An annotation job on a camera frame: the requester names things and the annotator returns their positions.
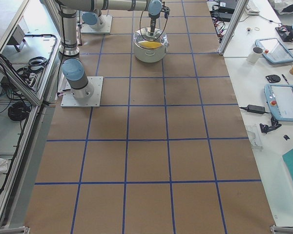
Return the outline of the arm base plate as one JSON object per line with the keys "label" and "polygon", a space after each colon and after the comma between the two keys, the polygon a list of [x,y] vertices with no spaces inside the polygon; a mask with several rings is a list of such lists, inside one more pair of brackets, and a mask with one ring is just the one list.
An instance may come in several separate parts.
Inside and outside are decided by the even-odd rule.
{"label": "arm base plate", "polygon": [[63,108],[87,108],[100,107],[104,77],[87,77],[88,85],[83,89],[76,90],[66,82],[61,107]]}
{"label": "arm base plate", "polygon": [[111,15],[97,16],[93,12],[82,14],[82,34],[110,34],[113,17]]}

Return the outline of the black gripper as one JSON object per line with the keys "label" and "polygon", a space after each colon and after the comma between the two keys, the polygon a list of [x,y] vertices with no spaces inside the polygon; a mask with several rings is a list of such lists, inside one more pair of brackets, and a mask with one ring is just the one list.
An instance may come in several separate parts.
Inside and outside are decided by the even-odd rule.
{"label": "black gripper", "polygon": [[164,17],[167,19],[170,15],[170,8],[166,6],[164,1],[150,1],[147,7],[148,15],[150,19],[150,34],[153,35],[156,28],[156,19],[159,18],[161,13],[164,13]]}

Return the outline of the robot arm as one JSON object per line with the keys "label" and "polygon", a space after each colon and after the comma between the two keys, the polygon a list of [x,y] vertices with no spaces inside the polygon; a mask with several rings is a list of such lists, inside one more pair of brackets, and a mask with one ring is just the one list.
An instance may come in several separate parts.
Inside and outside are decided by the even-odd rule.
{"label": "robot arm", "polygon": [[124,10],[148,12],[149,27],[140,27],[133,36],[134,55],[146,63],[160,61],[166,54],[167,36],[156,28],[156,20],[163,13],[167,19],[170,8],[162,0],[51,0],[56,7],[54,16],[59,20],[61,44],[59,57],[61,70],[71,87],[71,96],[76,100],[86,100],[94,95],[94,85],[90,83],[84,66],[79,59],[77,40],[77,12],[81,11],[85,24],[93,29],[102,29],[105,20],[103,10]]}
{"label": "robot arm", "polygon": [[87,24],[90,28],[98,31],[101,30],[105,25],[105,20],[102,17],[101,12],[83,12],[82,20],[84,24]]}

